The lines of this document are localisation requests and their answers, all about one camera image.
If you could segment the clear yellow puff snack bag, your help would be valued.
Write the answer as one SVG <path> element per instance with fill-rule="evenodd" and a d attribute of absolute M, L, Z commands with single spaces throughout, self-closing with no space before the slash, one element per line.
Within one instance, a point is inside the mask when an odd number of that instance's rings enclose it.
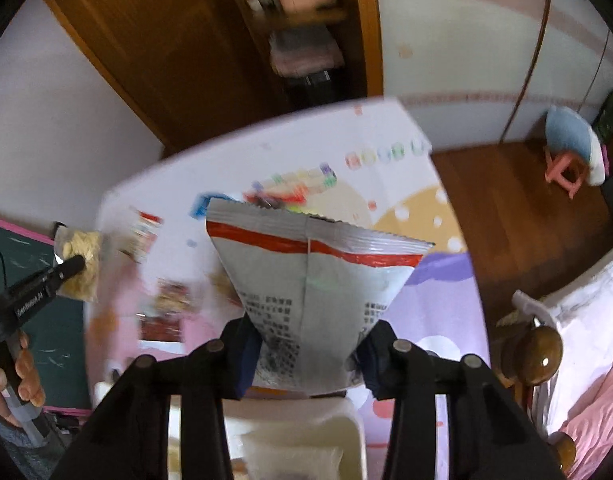
<path fill-rule="evenodd" d="M 58 294 L 93 302 L 101 265 L 102 237 L 98 231 L 81 231 L 60 224 L 54 236 L 54 257 L 64 276 Z"/>

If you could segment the white orange snack packet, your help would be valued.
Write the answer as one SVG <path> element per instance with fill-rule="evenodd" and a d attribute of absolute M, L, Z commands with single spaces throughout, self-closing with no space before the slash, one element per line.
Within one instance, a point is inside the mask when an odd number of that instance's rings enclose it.
<path fill-rule="evenodd" d="M 134 209 L 131 230 L 124 236 L 121 252 L 136 263 L 142 263 L 156 243 L 163 219 L 157 214 Z"/>

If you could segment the white red snack bag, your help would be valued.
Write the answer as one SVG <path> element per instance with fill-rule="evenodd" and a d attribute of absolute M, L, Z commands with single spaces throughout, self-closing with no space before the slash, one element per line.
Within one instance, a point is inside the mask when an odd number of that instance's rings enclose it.
<path fill-rule="evenodd" d="M 206 228 L 262 337 L 256 385 L 325 394 L 361 384 L 354 353 L 431 243 L 212 198 Z"/>

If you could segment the round brown cake packet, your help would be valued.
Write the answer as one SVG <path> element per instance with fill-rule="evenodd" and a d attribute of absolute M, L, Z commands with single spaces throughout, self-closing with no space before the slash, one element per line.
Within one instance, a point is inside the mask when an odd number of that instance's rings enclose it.
<path fill-rule="evenodd" d="M 160 280 L 154 297 L 154 310 L 163 314 L 183 314 L 192 311 L 192 298 L 187 285 Z"/>

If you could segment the pink blanket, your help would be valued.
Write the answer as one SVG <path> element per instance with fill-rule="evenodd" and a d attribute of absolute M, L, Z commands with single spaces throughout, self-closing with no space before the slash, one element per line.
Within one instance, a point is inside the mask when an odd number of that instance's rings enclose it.
<path fill-rule="evenodd" d="M 561 428 L 576 445 L 569 479 L 590 479 L 613 447 L 613 366 L 593 401 Z"/>

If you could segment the dark red snack bar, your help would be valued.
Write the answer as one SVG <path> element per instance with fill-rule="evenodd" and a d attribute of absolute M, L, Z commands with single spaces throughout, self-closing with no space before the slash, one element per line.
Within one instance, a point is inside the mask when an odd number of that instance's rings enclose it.
<path fill-rule="evenodd" d="M 139 315 L 139 339 L 156 342 L 182 342 L 183 318 L 175 313 Z"/>

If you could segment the cartoon patterned table mat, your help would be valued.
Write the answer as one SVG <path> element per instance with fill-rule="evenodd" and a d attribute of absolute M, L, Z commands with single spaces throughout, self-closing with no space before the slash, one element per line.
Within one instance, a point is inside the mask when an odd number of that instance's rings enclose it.
<path fill-rule="evenodd" d="M 388 322 L 444 358 L 487 356 L 475 271 L 432 149 L 397 100 L 351 101 L 238 130 L 116 185 L 96 218 L 109 252 L 97 299 L 86 308 L 90 383 L 105 382 L 142 353 L 171 356 L 163 344 L 139 339 L 140 314 L 163 281 L 185 284 L 192 298 L 183 352 L 218 337 L 240 315 L 206 231 L 215 197 L 266 200 L 429 242 Z"/>

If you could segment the white pillow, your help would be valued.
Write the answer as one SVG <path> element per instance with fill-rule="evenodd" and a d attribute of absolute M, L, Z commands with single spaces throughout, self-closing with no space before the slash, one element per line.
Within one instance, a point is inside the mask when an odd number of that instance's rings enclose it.
<path fill-rule="evenodd" d="M 512 296 L 521 321 L 538 321 L 561 336 L 563 357 L 538 386 L 531 414 L 546 436 L 592 402 L 613 366 L 613 248 L 571 283 L 541 300 Z"/>

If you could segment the white plastic storage bin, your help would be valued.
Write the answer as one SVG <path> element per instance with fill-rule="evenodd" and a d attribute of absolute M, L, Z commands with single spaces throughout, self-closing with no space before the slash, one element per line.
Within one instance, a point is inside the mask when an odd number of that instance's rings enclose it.
<path fill-rule="evenodd" d="M 246 462 L 248 441 L 281 448 L 339 448 L 341 479 L 367 477 L 364 425 L 353 402 L 343 394 L 298 399 L 274 396 L 223 402 L 230 464 L 236 479 L 249 479 Z"/>

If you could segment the blue snack packet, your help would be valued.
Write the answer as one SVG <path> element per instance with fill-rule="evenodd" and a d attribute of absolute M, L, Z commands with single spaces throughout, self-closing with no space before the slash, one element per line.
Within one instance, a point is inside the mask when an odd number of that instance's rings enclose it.
<path fill-rule="evenodd" d="M 208 208 L 212 200 L 229 200 L 230 202 L 235 202 L 235 198 L 223 193 L 199 194 L 196 197 L 195 202 L 192 204 L 192 209 L 190 210 L 189 215 L 196 220 L 206 218 Z"/>

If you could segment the brown wooden door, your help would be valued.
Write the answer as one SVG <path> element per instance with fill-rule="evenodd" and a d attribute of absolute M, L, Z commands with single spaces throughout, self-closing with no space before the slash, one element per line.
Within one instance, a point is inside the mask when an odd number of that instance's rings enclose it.
<path fill-rule="evenodd" d="M 44 0 L 173 154 L 285 114 L 236 0 Z"/>

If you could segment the pastel sliding wardrobe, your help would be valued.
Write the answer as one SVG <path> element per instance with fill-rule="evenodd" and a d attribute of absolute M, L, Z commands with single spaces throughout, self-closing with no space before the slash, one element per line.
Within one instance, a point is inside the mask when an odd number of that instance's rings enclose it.
<path fill-rule="evenodd" d="M 613 32 L 590 0 L 378 0 L 384 86 L 436 150 L 513 142 L 552 106 L 594 118 Z"/>

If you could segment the stack of folded papers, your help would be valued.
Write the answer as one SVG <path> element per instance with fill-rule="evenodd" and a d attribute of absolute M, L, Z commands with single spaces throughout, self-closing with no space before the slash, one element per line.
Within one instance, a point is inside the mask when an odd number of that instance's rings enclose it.
<path fill-rule="evenodd" d="M 270 63 L 282 78 L 301 78 L 343 66 L 343 54 L 325 26 L 304 26 L 272 32 Z"/>

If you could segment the wooden corner shelf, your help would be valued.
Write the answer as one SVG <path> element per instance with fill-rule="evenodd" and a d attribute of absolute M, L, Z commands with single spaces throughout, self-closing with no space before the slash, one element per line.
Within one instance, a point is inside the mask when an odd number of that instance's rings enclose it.
<path fill-rule="evenodd" d="M 337 0 L 335 6 L 291 14 L 282 10 L 279 0 L 235 1 L 285 110 L 383 94 L 378 0 Z M 279 77 L 270 63 L 268 38 L 272 32 L 304 26 L 325 26 L 336 40 L 345 64 L 301 78 Z"/>

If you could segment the green chalkboard pink frame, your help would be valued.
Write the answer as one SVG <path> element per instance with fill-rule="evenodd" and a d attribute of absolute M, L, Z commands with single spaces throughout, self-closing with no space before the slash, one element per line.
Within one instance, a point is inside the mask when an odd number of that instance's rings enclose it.
<path fill-rule="evenodd" d="M 54 241 L 49 236 L 0 219 L 0 295 L 55 264 Z M 31 339 L 46 392 L 45 410 L 80 420 L 90 416 L 84 304 L 59 295 L 44 299 L 22 315 L 22 330 Z"/>

